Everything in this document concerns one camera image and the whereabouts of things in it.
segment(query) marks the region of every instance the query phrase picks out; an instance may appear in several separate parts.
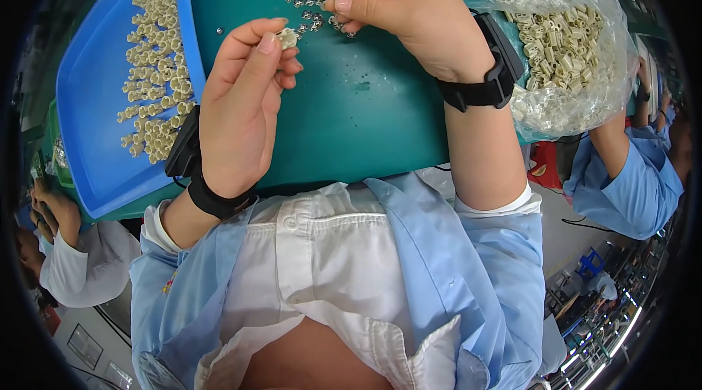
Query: green anti-static mat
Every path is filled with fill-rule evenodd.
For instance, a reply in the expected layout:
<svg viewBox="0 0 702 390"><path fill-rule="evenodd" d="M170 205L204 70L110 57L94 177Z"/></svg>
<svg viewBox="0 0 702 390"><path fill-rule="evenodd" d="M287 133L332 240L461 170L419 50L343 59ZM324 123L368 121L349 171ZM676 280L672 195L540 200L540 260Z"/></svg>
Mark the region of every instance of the green anti-static mat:
<svg viewBox="0 0 702 390"><path fill-rule="evenodd" d="M283 92L273 160L259 188L355 182L449 161L434 79L393 35L366 26L349 39L327 24L328 12L285 0L192 0L192 9L206 74L226 34L245 22L286 17L295 28L310 24L303 10L324 16L323 28L298 42L305 69Z"/></svg>

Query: blue plastic tray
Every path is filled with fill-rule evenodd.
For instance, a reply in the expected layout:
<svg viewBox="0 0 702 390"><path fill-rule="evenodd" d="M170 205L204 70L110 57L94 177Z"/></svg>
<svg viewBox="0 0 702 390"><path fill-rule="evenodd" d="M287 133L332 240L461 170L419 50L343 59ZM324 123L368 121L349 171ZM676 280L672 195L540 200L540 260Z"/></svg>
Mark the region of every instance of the blue plastic tray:
<svg viewBox="0 0 702 390"><path fill-rule="evenodd" d="M127 42L127 35L136 30L131 17L143 10L131 1L95 3L71 40L56 78L56 105L66 158L78 196L93 218L172 182L163 171L163 162L151 165L145 153L133 158L120 145L120 137L134 131L133 119L117 122L117 112L133 105L121 90L132 67L124 53L133 46ZM205 73L192 7L190 0L177 3L185 61L195 99L200 102ZM175 113L176 109L171 108L157 118Z"/></svg>

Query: shirt button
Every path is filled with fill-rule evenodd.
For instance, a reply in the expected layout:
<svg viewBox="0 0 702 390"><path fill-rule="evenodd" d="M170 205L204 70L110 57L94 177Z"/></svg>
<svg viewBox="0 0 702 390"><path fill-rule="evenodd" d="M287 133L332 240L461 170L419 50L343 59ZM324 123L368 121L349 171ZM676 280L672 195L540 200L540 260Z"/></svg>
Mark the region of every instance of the shirt button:
<svg viewBox="0 0 702 390"><path fill-rule="evenodd" d="M283 221L283 225L285 228L287 228L289 231L295 231L298 229L298 222L295 220L293 217L287 217Z"/></svg>

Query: fingernail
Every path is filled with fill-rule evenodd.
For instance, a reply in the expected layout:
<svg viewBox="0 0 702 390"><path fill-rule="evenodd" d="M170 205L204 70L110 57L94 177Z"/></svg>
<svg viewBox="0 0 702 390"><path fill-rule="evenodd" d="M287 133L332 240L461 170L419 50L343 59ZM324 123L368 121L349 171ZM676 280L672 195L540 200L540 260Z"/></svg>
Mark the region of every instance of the fingernail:
<svg viewBox="0 0 702 390"><path fill-rule="evenodd" d="M275 48L275 34L272 32L266 32L263 35L263 38L261 38L260 43L258 44L258 51L269 54L270 52L273 52L273 48Z"/></svg>
<svg viewBox="0 0 702 390"><path fill-rule="evenodd" d="M349 12L351 10L351 0L334 0L334 7L337 12Z"/></svg>

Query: white shirt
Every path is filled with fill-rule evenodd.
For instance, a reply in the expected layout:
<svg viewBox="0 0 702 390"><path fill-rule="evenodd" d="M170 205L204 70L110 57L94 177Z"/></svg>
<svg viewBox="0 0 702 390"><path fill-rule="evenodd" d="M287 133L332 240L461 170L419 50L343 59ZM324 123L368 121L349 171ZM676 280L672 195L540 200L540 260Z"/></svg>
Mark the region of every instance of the white shirt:
<svg viewBox="0 0 702 390"><path fill-rule="evenodd" d="M39 273L39 284L69 308L103 304L122 293L129 280L129 263L141 255L141 245L118 221L101 221L78 235L76 248L59 227Z"/></svg>
<svg viewBox="0 0 702 390"><path fill-rule="evenodd" d="M294 329L305 316L329 326L369 368L396 389L452 389L461 342L457 315L430 334L413 356L407 294L390 222L364 185L334 183L294 197L268 198L246 228L224 301L221 348L204 356L195 388L241 385L250 358ZM478 212L536 211L531 190L509 206ZM145 237L171 253L160 212L145 212Z"/></svg>

